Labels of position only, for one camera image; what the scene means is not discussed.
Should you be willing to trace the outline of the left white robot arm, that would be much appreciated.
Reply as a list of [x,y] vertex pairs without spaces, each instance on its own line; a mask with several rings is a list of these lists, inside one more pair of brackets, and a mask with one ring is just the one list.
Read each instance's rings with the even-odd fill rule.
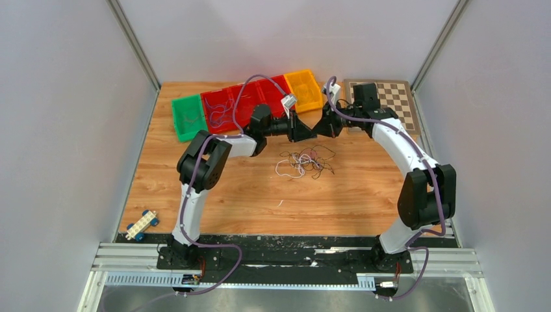
[[260,154],[271,136],[287,136],[290,142],[316,138],[294,110],[275,117],[266,104],[254,108],[248,125],[239,135],[214,135],[201,130],[193,138],[177,163],[181,182],[181,202],[177,223],[168,239],[173,260],[183,269],[198,263],[195,242],[200,236],[200,222],[209,191],[217,184],[225,164],[233,157]]

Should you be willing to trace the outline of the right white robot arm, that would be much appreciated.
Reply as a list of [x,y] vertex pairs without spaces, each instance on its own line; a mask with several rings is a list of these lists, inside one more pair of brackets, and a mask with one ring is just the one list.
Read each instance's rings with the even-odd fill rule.
[[397,113],[381,106],[376,84],[357,85],[355,101],[345,107],[339,105],[340,85],[335,77],[329,78],[322,93],[327,101],[315,133],[335,138],[345,127],[360,128],[388,153],[404,177],[398,217],[379,236],[379,248],[371,253],[374,268],[388,271],[397,262],[396,254],[406,251],[421,234],[445,235],[445,221],[455,214],[456,171],[423,151]]

